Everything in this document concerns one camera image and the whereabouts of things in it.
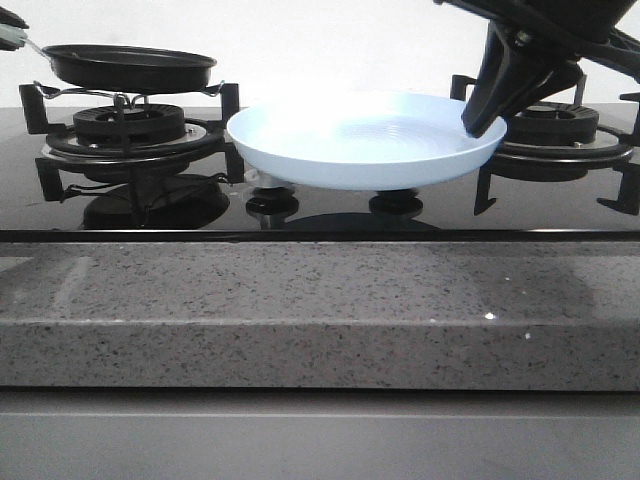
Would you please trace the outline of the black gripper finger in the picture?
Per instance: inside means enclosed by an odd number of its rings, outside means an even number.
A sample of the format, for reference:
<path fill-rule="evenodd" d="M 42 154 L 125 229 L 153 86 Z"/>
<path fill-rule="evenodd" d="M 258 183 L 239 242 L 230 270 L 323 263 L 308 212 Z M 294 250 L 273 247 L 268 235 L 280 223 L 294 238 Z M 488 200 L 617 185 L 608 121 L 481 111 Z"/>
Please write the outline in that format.
<path fill-rule="evenodd" d="M 28 39 L 28 24 L 17 14 L 2 8 L 0 13 L 0 44 L 2 50 L 18 50 Z"/>

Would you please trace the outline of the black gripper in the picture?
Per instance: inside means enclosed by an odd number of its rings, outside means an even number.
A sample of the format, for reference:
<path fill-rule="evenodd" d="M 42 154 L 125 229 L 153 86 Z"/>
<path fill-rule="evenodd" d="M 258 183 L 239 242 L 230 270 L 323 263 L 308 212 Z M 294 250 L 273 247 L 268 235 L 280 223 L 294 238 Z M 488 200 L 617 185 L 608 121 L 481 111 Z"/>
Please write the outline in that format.
<path fill-rule="evenodd" d="M 583 58 L 639 79 L 639 41 L 616 28 L 632 1 L 454 1 L 454 6 L 502 21 Z M 482 136 L 500 116 L 513 117 L 576 86 L 583 70 L 564 62 L 545 75 L 545 61 L 518 31 L 491 21 L 475 88 L 462 114 L 465 130 Z"/>

